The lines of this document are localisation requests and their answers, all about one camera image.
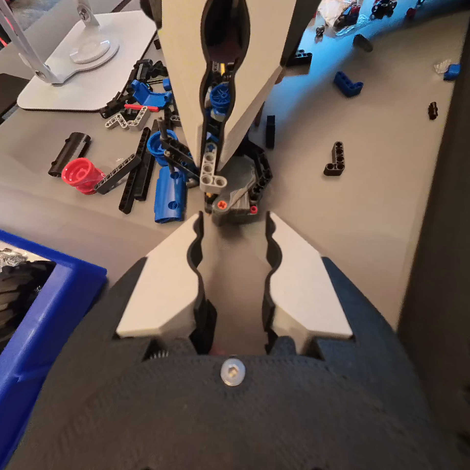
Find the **grey desk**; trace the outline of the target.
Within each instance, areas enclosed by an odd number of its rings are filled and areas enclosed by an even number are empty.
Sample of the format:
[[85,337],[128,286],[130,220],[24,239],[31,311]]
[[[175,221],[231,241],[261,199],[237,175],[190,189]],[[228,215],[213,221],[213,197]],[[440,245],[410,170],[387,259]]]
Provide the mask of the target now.
[[[342,36],[315,38],[319,18],[304,32],[300,48],[312,53],[310,68],[275,85],[250,132],[263,145],[266,116],[275,115],[275,147],[267,151],[273,180],[260,220],[219,231],[205,217],[202,274],[220,332],[261,332],[266,210],[330,257],[396,326],[454,91],[433,65],[459,61],[469,22],[468,1],[425,1],[408,22],[411,5],[398,1],[392,17]],[[356,34],[373,44],[371,53],[353,47]],[[338,90],[337,71],[363,82],[358,96]],[[1,228],[96,263],[114,283],[180,224],[154,221],[157,171],[147,201],[129,215],[118,210],[121,188],[84,196],[47,174],[72,131],[91,136],[94,161],[130,155],[138,135],[106,131],[103,121],[19,109],[1,124]],[[326,177],[337,141],[345,169]]]

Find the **blue wheel rim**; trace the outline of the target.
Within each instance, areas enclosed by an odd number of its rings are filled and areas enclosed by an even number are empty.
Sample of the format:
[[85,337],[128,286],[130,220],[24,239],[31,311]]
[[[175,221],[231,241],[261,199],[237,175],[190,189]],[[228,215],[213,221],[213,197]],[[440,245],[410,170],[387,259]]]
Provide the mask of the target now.
[[161,132],[157,131],[150,135],[147,141],[147,150],[154,156],[156,162],[161,166],[168,166],[168,162],[164,157],[165,149],[161,145]]
[[212,88],[209,95],[212,108],[221,114],[226,114],[231,103],[228,83],[220,83]]

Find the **book stand with white base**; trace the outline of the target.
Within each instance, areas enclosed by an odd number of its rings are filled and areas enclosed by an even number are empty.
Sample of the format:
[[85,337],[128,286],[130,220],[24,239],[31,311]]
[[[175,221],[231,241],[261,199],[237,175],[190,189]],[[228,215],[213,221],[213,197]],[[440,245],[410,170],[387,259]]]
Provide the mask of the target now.
[[10,43],[1,51],[1,66],[12,53],[24,64],[29,80],[16,104],[26,110],[97,112],[116,91],[126,88],[134,63],[156,35],[139,1],[136,10],[111,12],[116,1],[61,1],[23,32],[6,1],[1,26]]

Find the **blue small L beam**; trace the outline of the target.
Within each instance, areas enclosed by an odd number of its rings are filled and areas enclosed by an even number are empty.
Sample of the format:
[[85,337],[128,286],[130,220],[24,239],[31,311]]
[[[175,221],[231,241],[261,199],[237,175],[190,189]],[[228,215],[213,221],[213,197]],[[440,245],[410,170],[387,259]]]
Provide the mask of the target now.
[[358,96],[363,88],[363,82],[352,82],[342,71],[337,71],[335,73],[333,84],[345,97],[348,98]]

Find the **black toy chassis assembly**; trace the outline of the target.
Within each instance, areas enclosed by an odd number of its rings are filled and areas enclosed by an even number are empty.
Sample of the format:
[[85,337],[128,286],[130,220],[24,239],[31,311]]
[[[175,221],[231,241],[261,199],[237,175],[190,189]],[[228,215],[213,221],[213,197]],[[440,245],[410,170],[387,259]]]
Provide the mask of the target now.
[[227,180],[226,186],[205,201],[213,224],[245,225],[257,220],[263,192],[273,177],[264,149],[244,138],[220,176]]

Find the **blue hinged panel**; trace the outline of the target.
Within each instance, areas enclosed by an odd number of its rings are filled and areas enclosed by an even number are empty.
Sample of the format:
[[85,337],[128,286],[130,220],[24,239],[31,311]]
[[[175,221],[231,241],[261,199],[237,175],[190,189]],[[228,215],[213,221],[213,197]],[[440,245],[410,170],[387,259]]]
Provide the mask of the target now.
[[131,82],[131,87],[133,90],[133,98],[143,106],[154,107],[162,110],[173,99],[172,91],[167,91],[165,93],[156,93],[150,91],[147,85],[138,80],[133,80]]

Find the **pile of black beams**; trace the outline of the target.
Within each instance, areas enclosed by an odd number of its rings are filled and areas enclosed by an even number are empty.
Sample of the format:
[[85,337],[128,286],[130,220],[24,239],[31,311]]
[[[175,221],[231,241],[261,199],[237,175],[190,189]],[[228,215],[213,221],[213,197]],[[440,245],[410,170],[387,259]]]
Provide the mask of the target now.
[[[133,90],[131,82],[133,80],[143,82],[147,85],[150,91],[152,91],[152,79],[159,78],[159,81],[162,82],[162,79],[167,77],[167,69],[163,65],[162,61],[158,61],[156,64],[154,64],[150,59],[137,61],[133,66],[126,83],[125,92],[117,93],[117,95],[108,102],[104,108],[100,109],[100,115],[103,118],[109,119],[116,113],[120,112],[127,121],[133,120],[139,111],[124,108],[126,103],[139,104],[132,96]],[[154,156],[152,156],[147,150],[147,141],[150,135],[157,131],[158,125],[156,121],[152,128],[145,126],[141,131],[140,140],[135,153],[119,163],[119,165],[117,165],[117,167],[106,176],[107,181],[110,180],[111,183],[104,183],[100,186],[103,190],[102,194],[106,194],[113,189],[121,179],[127,177],[118,207],[118,209],[124,214],[129,214],[131,212],[134,201],[143,202],[147,199],[150,181],[154,171],[154,165],[156,163]]]

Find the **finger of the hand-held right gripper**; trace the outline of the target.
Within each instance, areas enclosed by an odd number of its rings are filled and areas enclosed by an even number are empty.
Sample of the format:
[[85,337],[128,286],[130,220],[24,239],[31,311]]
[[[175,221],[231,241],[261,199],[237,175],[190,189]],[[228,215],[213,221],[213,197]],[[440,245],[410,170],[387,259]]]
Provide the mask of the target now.
[[225,121],[218,170],[237,150],[281,72],[295,0],[247,0],[248,48],[234,75],[234,106]]
[[197,167],[205,142],[203,91],[208,78],[207,16],[218,1],[163,0],[158,27],[173,95],[187,146]]

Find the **blue tagged plastic bin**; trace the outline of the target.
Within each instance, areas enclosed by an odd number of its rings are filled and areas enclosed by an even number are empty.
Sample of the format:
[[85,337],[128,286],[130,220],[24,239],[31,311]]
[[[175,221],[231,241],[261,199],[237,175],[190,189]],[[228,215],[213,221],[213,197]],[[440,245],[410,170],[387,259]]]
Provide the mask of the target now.
[[103,267],[3,230],[2,250],[56,267],[1,352],[1,469],[20,442],[52,364],[107,281]]

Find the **black rubber tire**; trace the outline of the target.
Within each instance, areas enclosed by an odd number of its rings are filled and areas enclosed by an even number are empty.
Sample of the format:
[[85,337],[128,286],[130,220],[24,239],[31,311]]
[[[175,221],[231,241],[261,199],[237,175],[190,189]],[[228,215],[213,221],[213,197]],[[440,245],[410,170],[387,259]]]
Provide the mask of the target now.
[[7,346],[29,308],[50,277],[56,263],[28,260],[10,250],[1,251],[0,351]]

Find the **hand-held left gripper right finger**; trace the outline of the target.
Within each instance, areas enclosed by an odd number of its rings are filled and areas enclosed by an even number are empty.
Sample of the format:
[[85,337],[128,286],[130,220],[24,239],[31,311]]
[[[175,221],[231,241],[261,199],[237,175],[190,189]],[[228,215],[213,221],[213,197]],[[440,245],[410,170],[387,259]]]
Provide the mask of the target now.
[[353,331],[318,250],[272,211],[266,215],[267,262],[262,324],[290,337],[296,350],[315,338],[348,340]]

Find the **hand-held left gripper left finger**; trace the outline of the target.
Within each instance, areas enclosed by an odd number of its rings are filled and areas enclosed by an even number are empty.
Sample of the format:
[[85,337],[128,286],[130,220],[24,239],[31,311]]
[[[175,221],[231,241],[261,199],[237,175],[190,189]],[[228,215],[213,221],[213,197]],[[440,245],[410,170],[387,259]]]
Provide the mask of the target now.
[[197,269],[202,238],[200,211],[148,253],[116,328],[120,338],[172,339],[204,330],[206,297]]

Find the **black cylindrical panel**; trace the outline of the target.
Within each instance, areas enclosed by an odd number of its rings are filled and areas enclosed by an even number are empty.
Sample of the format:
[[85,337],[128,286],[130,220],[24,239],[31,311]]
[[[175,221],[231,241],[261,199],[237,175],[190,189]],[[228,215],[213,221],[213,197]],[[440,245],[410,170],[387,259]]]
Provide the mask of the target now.
[[90,145],[91,137],[82,132],[72,132],[65,140],[64,145],[56,159],[51,163],[48,175],[59,178],[67,164],[77,158],[85,157]]

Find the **blue flat panel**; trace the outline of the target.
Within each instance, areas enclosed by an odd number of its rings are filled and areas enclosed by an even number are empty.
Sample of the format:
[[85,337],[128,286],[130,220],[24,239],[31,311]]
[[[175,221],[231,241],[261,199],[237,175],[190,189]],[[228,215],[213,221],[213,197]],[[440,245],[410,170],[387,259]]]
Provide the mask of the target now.
[[186,211],[187,186],[183,172],[162,167],[158,174],[154,203],[154,220],[158,224],[181,222]]

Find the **black small L beam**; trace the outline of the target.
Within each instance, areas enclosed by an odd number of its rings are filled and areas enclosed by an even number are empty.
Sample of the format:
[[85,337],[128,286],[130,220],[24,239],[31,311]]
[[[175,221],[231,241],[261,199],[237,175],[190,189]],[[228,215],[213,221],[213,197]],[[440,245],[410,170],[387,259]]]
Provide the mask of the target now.
[[341,176],[345,169],[343,143],[341,141],[335,142],[331,153],[331,161],[325,165],[323,174],[326,177]]

